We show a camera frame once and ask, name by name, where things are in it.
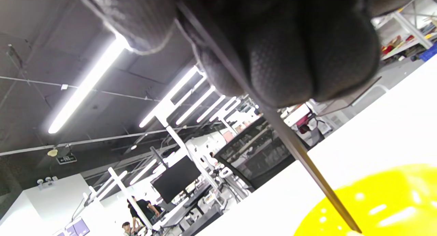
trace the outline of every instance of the white table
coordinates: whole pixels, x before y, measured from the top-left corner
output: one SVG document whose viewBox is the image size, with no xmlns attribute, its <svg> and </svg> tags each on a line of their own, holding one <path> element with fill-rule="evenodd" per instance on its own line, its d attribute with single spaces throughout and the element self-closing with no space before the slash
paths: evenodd
<svg viewBox="0 0 437 236">
<path fill-rule="evenodd" d="M 332 188 L 404 164 L 437 165 L 437 121 L 423 118 L 425 110 L 434 112 L 436 82 L 434 56 L 309 152 Z M 423 128 L 413 131 L 411 122 L 417 119 L 424 119 Z M 198 236 L 291 236 L 323 198 L 322 191 L 296 161 Z M 266 211 L 272 206 L 278 208 Z"/>
</svg>

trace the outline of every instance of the black shirt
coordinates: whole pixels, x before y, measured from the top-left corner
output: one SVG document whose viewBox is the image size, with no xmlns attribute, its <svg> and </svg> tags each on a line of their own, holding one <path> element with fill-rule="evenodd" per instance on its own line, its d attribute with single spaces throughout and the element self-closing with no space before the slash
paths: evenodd
<svg viewBox="0 0 437 236">
<path fill-rule="evenodd" d="M 145 217 L 146 217 L 149 221 L 151 221 L 152 217 L 155 215 L 155 212 L 154 212 L 153 210 L 147 208 L 147 206 L 150 204 L 150 201 L 146 201 L 146 200 L 144 200 L 144 199 L 141 199 L 141 200 L 138 200 L 138 201 L 137 201 L 137 204 L 138 204 L 138 207 L 141 209 L 141 211 L 144 213 Z M 159 213 L 161 213 L 161 211 L 162 211 L 161 207 L 159 207 L 159 206 L 157 206 L 157 205 L 153 205 L 153 206 L 157 209 L 157 211 L 158 211 Z M 132 217 L 136 217 L 136 218 L 140 219 L 141 223 L 144 224 L 144 222 L 143 222 L 143 221 L 141 220 L 141 218 L 138 216 L 138 213 L 137 213 L 137 211 L 134 209 L 133 206 L 130 208 L 130 210 L 131 210 L 131 215 L 132 215 Z"/>
</svg>

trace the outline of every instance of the office chair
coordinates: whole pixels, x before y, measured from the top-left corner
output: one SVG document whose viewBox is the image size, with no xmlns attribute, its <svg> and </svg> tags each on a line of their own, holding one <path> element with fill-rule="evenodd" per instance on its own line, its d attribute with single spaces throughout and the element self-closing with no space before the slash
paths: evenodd
<svg viewBox="0 0 437 236">
<path fill-rule="evenodd" d="M 276 131 L 262 117 L 220 149 L 214 158 L 245 182 L 250 192 L 295 161 Z"/>
<path fill-rule="evenodd" d="M 324 121 L 317 119 L 317 114 L 314 113 L 314 111 L 312 111 L 312 109 L 305 104 L 306 107 L 308 107 L 309 112 L 307 113 L 306 116 L 302 117 L 297 123 L 296 126 L 298 128 L 298 132 L 300 134 L 305 134 L 305 133 L 311 133 L 311 140 L 312 140 L 312 144 L 308 144 L 306 141 L 304 141 L 302 138 L 301 141 L 303 141 L 305 144 L 304 146 L 306 147 L 307 150 L 312 149 L 314 146 L 316 146 L 318 143 L 320 143 L 321 141 L 323 141 L 325 139 L 325 136 L 323 136 L 322 132 L 320 131 L 320 129 L 318 128 L 319 126 L 319 122 L 326 124 Z M 308 126 L 309 121 L 311 121 L 312 119 L 314 119 L 316 121 L 316 126 L 313 130 L 311 130 Z"/>
</svg>

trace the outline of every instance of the man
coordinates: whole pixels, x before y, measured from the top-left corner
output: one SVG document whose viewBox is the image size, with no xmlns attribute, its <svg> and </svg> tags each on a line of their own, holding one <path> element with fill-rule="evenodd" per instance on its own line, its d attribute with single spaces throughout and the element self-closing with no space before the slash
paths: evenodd
<svg viewBox="0 0 437 236">
<path fill-rule="evenodd" d="M 162 208 L 157 205 L 152 205 L 150 201 L 146 201 L 144 199 L 136 200 L 134 196 L 132 198 L 135 200 L 135 202 L 138 204 L 138 207 L 141 209 L 141 211 L 144 213 L 145 217 L 151 224 L 154 224 L 154 220 L 161 214 Z M 145 225 L 144 221 L 139 217 L 137 211 L 133 208 L 131 203 L 128 201 L 128 208 L 130 209 L 130 213 L 132 216 L 132 224 L 134 230 L 138 230 L 140 228 L 140 225 L 136 227 L 137 219 L 141 221 L 143 225 Z"/>
<path fill-rule="evenodd" d="M 131 224 L 129 222 L 123 223 L 122 228 L 125 230 L 123 233 L 124 236 L 134 236 L 136 234 L 136 231 L 131 228 Z"/>
</svg>

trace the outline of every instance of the light fixture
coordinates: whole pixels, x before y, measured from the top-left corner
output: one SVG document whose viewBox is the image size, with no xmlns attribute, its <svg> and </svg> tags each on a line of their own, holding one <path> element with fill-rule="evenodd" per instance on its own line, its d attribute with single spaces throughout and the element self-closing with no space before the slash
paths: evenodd
<svg viewBox="0 0 437 236">
<path fill-rule="evenodd" d="M 197 108 L 199 107 L 199 105 L 205 101 L 206 98 L 209 97 L 209 95 L 211 95 L 211 93 L 213 93 L 215 91 L 215 87 L 211 86 L 211 88 L 209 88 L 208 91 L 206 91 L 205 94 L 202 95 L 202 97 L 200 97 L 200 99 L 198 99 L 198 101 L 196 101 L 177 121 L 176 121 L 176 125 L 181 124 L 185 119 L 187 119 L 187 117 Z"/>
<path fill-rule="evenodd" d="M 210 122 L 214 121 L 214 119 L 217 118 L 219 115 L 221 115 L 222 112 L 225 111 L 226 108 L 228 108 L 229 105 L 231 105 L 232 102 L 234 102 L 234 100 L 235 100 L 236 98 L 237 98 L 237 97 L 233 97 L 233 98 L 231 98 L 228 102 L 226 102 L 226 104 L 223 105 L 222 108 L 220 108 L 220 110 L 218 110 L 218 111 L 217 111 L 213 116 L 211 116 L 211 118 L 209 118 L 209 121 L 210 121 Z"/>
<path fill-rule="evenodd" d="M 97 84 L 103 74 L 114 63 L 117 57 L 122 53 L 127 44 L 126 39 L 123 36 L 117 36 L 115 41 L 106 49 L 102 57 L 97 61 L 94 67 L 89 71 L 86 78 L 82 81 L 81 85 L 76 89 L 74 94 L 61 109 L 58 116 L 56 116 L 52 125 L 48 129 L 50 134 L 54 134 L 61 129 L 61 127 L 67 122 L 75 110 L 79 107 L 81 102 L 86 98 L 88 93 Z"/>
<path fill-rule="evenodd" d="M 123 171 L 123 173 L 119 176 L 120 180 L 123 179 L 126 175 L 128 174 L 128 171 Z M 99 196 L 97 197 L 97 200 L 100 201 L 102 198 L 104 198 L 106 196 L 106 194 L 109 193 L 109 191 L 112 190 L 112 188 L 115 187 L 115 185 L 117 185 L 117 182 L 113 181 L 111 184 L 109 184 L 109 186 L 99 194 Z"/>
<path fill-rule="evenodd" d="M 169 93 L 167 93 L 167 95 L 165 95 L 165 97 L 158 103 L 158 105 L 155 106 L 155 108 L 153 108 L 153 110 L 142 120 L 142 122 L 139 124 L 139 127 L 144 127 L 146 124 L 148 124 L 148 122 L 150 122 L 150 120 L 157 114 L 160 112 L 157 112 L 158 110 L 162 110 L 162 108 L 166 108 L 167 107 L 163 107 L 163 105 L 165 104 L 171 104 L 173 105 L 173 103 L 171 103 L 171 98 L 173 98 L 173 96 L 176 95 L 176 93 L 178 93 L 178 91 L 185 85 L 187 84 L 187 82 L 195 75 L 195 73 L 197 73 L 199 70 L 197 69 L 197 66 L 193 66 L 186 75 L 184 75 L 184 77 L 182 77 L 182 79 L 170 90 Z"/>
<path fill-rule="evenodd" d="M 197 119 L 197 122 L 199 123 L 200 121 L 203 120 L 203 118 L 205 118 L 209 113 L 211 113 L 211 111 L 217 107 L 217 105 L 220 104 L 220 102 L 222 102 L 225 99 L 225 96 L 222 95 L 220 96 L 219 99 L 217 99 L 217 101 L 215 101 L 214 104 L 211 105 L 211 107 L 209 107 L 205 112 L 203 112 L 203 114 Z"/>
<path fill-rule="evenodd" d="M 224 111 L 219 118 L 223 118 L 227 116 L 231 111 L 233 111 L 239 104 L 241 103 L 241 100 L 237 100 L 235 104 L 233 104 L 228 110 Z"/>
<path fill-rule="evenodd" d="M 135 178 L 131 180 L 129 184 L 130 185 L 135 184 L 135 182 L 137 182 L 139 178 L 141 178 L 141 176 L 143 176 L 155 163 L 156 163 L 156 159 L 152 160 L 143 170 L 141 170 L 141 172 L 137 176 L 135 176 Z"/>
</svg>

